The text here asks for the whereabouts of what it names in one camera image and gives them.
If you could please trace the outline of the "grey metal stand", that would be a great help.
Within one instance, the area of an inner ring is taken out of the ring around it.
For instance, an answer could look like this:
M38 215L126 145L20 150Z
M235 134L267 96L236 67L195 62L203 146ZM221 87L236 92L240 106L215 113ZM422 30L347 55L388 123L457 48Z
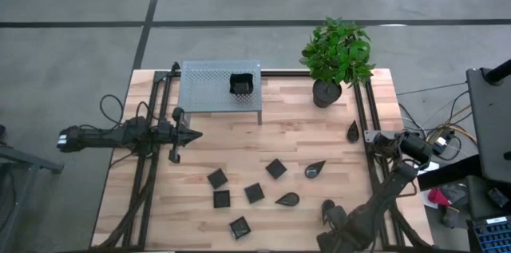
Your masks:
M25 205L37 174L41 169L47 169L52 173L60 174L64 164L59 164L33 154L19 151L5 142L6 127L0 125L0 194L3 188L3 181L9 177L12 195L12 207L6 214L6 218L0 223L0 253L7 253L13 233L20 219L20 211ZM23 185L16 185L14 169L20 168L26 171Z

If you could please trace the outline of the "dark grey bag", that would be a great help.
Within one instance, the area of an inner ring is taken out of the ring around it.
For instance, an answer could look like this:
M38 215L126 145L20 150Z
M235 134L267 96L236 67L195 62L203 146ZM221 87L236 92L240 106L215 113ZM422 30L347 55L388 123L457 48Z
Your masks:
M468 187L464 184L444 184L440 193L446 198L442 205L441 224L447 228L466 228L466 220L470 218Z

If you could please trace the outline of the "green potted plant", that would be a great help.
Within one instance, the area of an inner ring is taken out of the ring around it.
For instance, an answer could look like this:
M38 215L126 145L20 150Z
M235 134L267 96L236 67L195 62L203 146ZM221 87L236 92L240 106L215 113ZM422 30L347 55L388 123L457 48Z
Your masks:
M342 18L325 18L305 45L299 63L314 80L313 102L319 108L334 104L342 95L341 84L365 83L373 76L371 39L365 28Z

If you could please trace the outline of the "white paper sheet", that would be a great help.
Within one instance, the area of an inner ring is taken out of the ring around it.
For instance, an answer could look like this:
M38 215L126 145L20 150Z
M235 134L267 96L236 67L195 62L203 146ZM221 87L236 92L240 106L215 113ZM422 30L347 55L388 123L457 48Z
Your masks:
M414 167L418 169L418 175L420 176L421 174L438 170L440 168L440 164L434 161L430 161L425 167L419 168L417 165Z

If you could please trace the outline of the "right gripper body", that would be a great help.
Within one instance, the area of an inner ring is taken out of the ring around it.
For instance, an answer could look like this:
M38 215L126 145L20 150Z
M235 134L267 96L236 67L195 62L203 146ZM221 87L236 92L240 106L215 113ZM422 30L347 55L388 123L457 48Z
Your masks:
M320 251L351 251L351 244L343 239L343 226L347 219L343 207L335 205L327 212L327 218L330 230L317 235Z

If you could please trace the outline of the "black power supply box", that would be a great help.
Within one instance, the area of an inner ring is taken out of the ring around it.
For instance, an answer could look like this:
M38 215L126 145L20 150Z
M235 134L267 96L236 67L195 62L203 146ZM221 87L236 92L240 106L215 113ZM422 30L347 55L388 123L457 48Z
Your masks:
M432 147L433 153L435 155L441 155L446 150L447 146L453 138L453 135L431 137L429 139L429 143Z

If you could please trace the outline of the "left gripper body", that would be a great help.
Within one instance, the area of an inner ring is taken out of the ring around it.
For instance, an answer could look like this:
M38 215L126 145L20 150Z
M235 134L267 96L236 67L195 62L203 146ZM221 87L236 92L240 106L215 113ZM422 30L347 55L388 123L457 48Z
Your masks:
M174 108L172 119L175 121L174 125L165 116L159 119L156 126L157 140L160 144L172 144L168 159L174 164L179 164L178 148L181 146L180 134L184 128L184 110L181 107Z

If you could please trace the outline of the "red cloth item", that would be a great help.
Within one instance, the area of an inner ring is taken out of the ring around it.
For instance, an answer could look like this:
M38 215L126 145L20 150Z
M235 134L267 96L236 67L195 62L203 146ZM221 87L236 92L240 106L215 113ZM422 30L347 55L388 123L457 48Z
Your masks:
M431 189L427 195L427 199L432 204L437 204L444 207L449 207L451 205L450 200L442 193L439 188Z

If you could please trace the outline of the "black desk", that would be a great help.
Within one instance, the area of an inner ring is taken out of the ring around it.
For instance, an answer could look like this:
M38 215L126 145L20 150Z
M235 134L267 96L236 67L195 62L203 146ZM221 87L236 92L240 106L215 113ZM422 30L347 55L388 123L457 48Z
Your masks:
M483 219L511 215L511 207L498 207L487 195L491 188L498 188L511 200L511 183L502 183L485 178L481 172L479 155L471 156L453 164L448 164L436 171L421 174L418 177L420 187L430 191L444 184L464 184L468 187L469 214L466 220L468 227L469 247L476 253L477 249L473 224Z

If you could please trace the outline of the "grey perforated metal shelf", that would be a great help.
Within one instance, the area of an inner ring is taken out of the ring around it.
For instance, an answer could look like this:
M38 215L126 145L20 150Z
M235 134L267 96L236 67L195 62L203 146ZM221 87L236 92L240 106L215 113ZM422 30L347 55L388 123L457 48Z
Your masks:
M233 73L251 73L254 89L248 95L229 92ZM257 60L183 61L178 106L192 113L257 113L262 124L262 78Z

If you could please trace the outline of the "backlit computer keyboard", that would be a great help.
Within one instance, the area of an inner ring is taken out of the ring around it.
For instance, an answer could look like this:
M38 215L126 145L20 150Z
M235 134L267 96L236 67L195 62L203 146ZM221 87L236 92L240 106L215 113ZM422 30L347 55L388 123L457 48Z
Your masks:
M481 253L511 253L511 215L476 221L473 233Z

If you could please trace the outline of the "black wavy square bowl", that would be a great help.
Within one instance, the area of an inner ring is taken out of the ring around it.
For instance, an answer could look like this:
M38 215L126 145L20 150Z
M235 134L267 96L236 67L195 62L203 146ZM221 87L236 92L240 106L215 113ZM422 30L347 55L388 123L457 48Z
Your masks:
M251 73L233 73L229 82L231 94L248 95L253 92L253 75Z

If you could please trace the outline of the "grey equipment table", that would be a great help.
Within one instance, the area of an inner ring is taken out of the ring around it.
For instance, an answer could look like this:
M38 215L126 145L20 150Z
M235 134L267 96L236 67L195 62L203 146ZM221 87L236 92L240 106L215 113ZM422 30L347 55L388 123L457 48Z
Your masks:
M465 75L482 175L511 183L511 77L491 85L479 69Z

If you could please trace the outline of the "small black device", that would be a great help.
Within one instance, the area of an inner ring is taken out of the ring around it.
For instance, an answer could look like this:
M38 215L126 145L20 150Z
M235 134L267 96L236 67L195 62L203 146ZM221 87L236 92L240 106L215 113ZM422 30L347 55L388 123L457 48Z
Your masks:
M511 200L498 188L491 188L487 192L488 197L500 208L511 207Z

